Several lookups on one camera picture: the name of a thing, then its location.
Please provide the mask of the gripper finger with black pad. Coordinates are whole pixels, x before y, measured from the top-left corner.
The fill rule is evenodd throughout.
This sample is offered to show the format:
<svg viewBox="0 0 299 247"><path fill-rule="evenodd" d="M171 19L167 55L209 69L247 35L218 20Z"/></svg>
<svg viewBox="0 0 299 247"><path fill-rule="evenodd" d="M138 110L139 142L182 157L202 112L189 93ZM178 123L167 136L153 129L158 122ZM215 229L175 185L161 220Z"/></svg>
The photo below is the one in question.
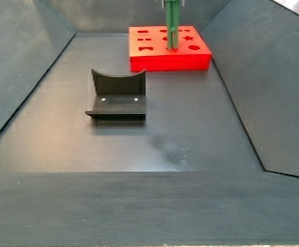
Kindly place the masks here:
<svg viewBox="0 0 299 247"><path fill-rule="evenodd" d="M161 3L162 3L162 7L165 8L166 7L166 0L161 0Z"/></svg>

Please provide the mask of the red and silver gripper finger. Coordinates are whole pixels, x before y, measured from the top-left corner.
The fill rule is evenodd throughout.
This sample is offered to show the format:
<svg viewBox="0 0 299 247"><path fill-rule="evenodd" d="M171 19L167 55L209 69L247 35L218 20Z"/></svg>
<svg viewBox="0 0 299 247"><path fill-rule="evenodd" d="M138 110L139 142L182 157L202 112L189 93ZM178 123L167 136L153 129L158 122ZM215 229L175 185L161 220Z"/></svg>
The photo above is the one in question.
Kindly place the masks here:
<svg viewBox="0 0 299 247"><path fill-rule="evenodd" d="M179 0L179 4L182 7L185 7L186 6L186 0Z"/></svg>

